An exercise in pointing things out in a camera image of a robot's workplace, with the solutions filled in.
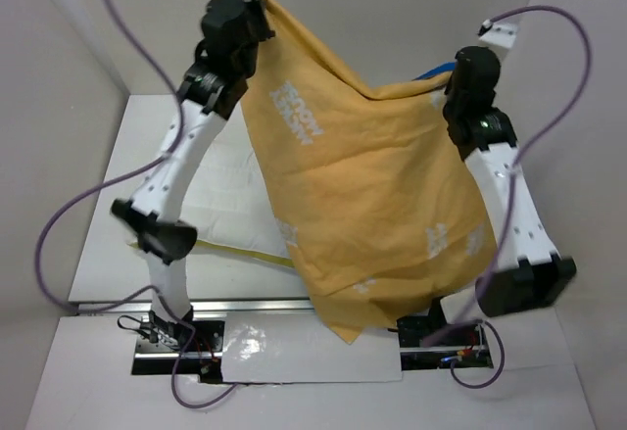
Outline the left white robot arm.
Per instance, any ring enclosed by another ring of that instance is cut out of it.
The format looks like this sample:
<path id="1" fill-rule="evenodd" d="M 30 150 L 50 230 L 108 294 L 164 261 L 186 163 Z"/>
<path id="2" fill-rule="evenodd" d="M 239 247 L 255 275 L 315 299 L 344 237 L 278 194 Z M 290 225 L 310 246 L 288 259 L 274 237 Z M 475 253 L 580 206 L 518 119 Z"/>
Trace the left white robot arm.
<path id="1" fill-rule="evenodd" d="M 201 20 L 202 40 L 175 93 L 183 112 L 161 148 L 161 161 L 128 199 L 112 203 L 112 215 L 136 237 L 154 287 L 149 320 L 173 351 L 193 339 L 186 258 L 198 231 L 180 217 L 200 162 L 248 89 L 260 43 L 275 33 L 264 0 L 211 0 Z"/>

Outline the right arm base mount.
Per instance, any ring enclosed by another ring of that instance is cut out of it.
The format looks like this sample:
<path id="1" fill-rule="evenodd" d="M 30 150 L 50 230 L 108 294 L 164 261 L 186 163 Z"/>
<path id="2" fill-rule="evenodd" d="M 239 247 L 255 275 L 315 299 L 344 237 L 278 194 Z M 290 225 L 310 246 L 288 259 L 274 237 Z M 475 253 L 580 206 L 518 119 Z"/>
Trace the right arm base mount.
<path id="1" fill-rule="evenodd" d="M 402 371 L 449 369 L 457 361 L 459 368 L 493 368 L 484 327 L 470 324 L 460 327 L 441 342 L 425 347 L 424 339 L 445 325 L 440 306 L 399 318 L 388 328 L 398 338 Z"/>

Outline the orange pillowcase with blue back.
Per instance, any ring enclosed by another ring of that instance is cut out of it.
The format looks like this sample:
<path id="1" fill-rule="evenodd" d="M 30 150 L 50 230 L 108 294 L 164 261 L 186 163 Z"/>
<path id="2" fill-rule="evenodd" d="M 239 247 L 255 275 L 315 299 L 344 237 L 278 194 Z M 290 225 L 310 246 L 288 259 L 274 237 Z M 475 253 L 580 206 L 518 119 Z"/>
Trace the orange pillowcase with blue back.
<path id="1" fill-rule="evenodd" d="M 350 343 L 473 281 L 493 230 L 442 116 L 446 73 L 370 87 L 276 1 L 265 13 L 244 121 L 289 258 Z"/>

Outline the white pillow with yellow edge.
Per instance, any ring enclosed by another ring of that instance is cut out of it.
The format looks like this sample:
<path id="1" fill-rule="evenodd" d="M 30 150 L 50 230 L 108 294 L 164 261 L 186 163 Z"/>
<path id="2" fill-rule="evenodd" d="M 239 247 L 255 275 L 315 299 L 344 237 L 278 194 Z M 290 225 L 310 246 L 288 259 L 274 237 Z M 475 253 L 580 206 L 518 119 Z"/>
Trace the white pillow with yellow edge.
<path id="1" fill-rule="evenodd" d="M 221 134 L 185 195 L 182 219 L 198 230 L 194 249 L 293 268 L 248 136 Z"/>

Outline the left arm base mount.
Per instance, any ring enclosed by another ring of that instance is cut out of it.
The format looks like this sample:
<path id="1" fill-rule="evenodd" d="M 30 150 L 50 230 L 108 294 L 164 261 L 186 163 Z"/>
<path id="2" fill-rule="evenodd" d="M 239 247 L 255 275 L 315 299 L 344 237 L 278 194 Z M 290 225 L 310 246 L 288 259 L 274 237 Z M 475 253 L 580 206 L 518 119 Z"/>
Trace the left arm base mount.
<path id="1" fill-rule="evenodd" d="M 217 319 L 195 320 L 197 334 L 183 354 L 177 367 L 178 374 L 193 375 L 201 383 L 222 382 L 221 356 L 225 321 Z M 178 357 L 178 343 L 152 325 L 147 317 L 121 315 L 119 329 L 136 336 L 131 374 L 133 376 L 170 375 Z"/>

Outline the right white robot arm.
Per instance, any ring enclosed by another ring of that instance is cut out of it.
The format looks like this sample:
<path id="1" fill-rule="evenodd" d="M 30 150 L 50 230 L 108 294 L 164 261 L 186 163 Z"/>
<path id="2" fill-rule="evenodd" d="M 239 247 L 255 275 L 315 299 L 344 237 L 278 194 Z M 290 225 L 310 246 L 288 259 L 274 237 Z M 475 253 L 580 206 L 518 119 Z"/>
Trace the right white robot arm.
<path id="1" fill-rule="evenodd" d="M 464 47 L 445 89 L 449 135 L 476 182 L 498 246 L 474 284 L 442 298 L 441 311 L 429 317 L 427 331 L 439 344 L 451 343 L 464 322 L 553 306 L 577 272 L 540 220 L 513 126 L 494 105 L 500 74 L 492 50 Z"/>

